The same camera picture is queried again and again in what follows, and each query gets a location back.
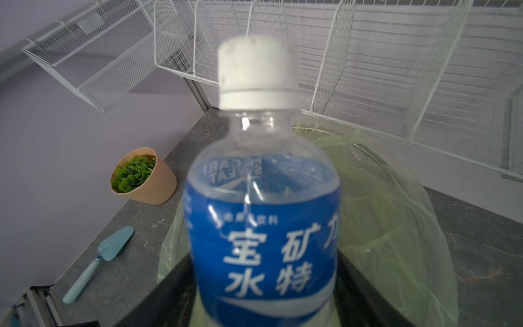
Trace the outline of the green artificial plant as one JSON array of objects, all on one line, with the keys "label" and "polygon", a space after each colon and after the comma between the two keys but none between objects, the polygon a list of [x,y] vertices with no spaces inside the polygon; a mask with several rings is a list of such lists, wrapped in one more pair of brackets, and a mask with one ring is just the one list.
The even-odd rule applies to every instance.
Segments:
[{"label": "green artificial plant", "polygon": [[156,163],[157,158],[152,156],[137,156],[116,168],[111,179],[112,190],[117,193],[132,192],[151,176]]}]

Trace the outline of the beige plant pot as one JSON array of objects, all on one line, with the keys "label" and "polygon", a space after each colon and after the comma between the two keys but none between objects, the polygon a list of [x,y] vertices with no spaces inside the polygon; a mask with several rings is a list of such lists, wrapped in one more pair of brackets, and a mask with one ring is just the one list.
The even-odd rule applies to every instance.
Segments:
[{"label": "beige plant pot", "polygon": [[[135,200],[138,202],[143,202],[145,204],[158,205],[166,202],[174,194],[177,189],[178,181],[164,160],[156,154],[156,152],[148,147],[139,148],[128,153],[116,166],[116,168],[128,163],[131,159],[137,156],[152,156],[157,158],[156,166],[153,170],[151,176],[142,184],[140,187],[136,188],[129,193],[117,193],[113,191],[116,195]],[[110,177],[110,186],[111,179],[114,177],[114,171]]]}]

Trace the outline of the green bagged waste bin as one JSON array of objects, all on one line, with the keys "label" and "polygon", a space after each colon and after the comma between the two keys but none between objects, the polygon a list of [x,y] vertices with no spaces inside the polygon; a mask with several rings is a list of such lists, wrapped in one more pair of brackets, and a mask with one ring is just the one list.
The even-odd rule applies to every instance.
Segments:
[{"label": "green bagged waste bin", "polygon": [[[340,134],[314,124],[292,128],[317,145],[340,178],[341,252],[413,326],[456,326],[458,291],[448,244],[428,194],[412,174],[395,168],[363,134]],[[163,280],[191,257],[184,195],[163,242],[158,271]],[[214,326],[196,282],[194,326]]]}]

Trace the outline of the blue label Pocari bottle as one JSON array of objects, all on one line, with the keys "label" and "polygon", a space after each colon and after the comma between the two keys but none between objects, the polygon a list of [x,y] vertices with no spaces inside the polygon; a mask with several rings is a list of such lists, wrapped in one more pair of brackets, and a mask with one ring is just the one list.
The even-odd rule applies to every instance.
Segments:
[{"label": "blue label Pocari bottle", "polygon": [[228,40],[218,79],[229,131],[197,156],[184,194],[206,322],[332,326],[340,178],[292,129],[296,48],[268,35]]}]

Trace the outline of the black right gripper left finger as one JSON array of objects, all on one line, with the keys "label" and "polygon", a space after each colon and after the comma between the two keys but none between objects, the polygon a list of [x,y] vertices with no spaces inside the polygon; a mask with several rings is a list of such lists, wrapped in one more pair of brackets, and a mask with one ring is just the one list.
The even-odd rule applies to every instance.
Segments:
[{"label": "black right gripper left finger", "polygon": [[187,254],[116,326],[189,326],[195,298],[196,278]]}]

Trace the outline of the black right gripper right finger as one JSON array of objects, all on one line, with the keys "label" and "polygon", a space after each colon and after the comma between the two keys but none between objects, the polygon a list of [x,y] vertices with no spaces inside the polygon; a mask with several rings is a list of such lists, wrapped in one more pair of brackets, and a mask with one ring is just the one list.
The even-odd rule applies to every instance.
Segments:
[{"label": "black right gripper right finger", "polygon": [[338,252],[335,304],[341,326],[413,327],[341,252]]}]

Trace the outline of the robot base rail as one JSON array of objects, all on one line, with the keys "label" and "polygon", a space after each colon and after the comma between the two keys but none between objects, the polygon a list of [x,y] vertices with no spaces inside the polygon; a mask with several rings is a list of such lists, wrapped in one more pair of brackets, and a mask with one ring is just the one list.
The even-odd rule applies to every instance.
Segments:
[{"label": "robot base rail", "polygon": [[31,287],[1,319],[1,326],[66,326],[54,298],[53,286]]}]

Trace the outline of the teal garden trowel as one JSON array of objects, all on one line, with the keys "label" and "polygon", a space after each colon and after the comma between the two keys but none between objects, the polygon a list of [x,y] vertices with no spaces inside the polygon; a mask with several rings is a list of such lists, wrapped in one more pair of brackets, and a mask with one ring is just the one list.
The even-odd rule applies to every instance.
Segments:
[{"label": "teal garden trowel", "polygon": [[68,292],[63,297],[64,304],[72,304],[80,296],[88,282],[94,276],[95,271],[102,262],[109,262],[114,260],[119,252],[124,248],[127,242],[132,238],[135,230],[132,226],[125,226],[108,238],[103,240],[98,246],[98,256],[79,276],[75,283],[71,286]]}]

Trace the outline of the white mesh side basket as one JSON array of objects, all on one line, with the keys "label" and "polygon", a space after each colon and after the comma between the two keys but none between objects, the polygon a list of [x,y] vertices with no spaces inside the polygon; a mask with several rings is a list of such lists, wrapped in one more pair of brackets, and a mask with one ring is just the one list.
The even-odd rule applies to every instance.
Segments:
[{"label": "white mesh side basket", "polygon": [[105,113],[156,68],[152,1],[96,1],[24,53],[75,96]]}]

